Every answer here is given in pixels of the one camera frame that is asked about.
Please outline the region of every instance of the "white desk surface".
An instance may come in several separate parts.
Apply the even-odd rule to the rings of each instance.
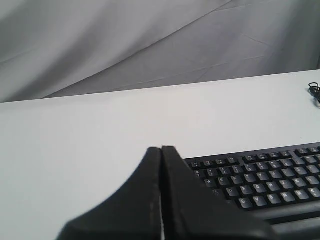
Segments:
[[[0,239],[52,240],[150,146],[182,157],[320,142],[320,70],[0,104]]]

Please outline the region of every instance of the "white table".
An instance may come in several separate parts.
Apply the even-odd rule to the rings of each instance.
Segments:
[[[0,104],[0,239],[52,240],[150,146],[182,157],[320,142],[320,70]]]

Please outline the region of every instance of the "black cable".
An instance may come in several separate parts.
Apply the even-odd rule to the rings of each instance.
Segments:
[[[309,92],[314,96],[320,103],[320,87],[317,82],[309,83]]]

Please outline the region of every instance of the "black keyboard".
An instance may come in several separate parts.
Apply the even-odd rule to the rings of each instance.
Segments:
[[[320,217],[320,142],[185,161],[212,194],[271,224]]]

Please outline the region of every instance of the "gray fabric backdrop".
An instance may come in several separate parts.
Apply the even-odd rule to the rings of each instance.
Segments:
[[[6,1],[1,102],[313,70],[320,57],[319,0]]]

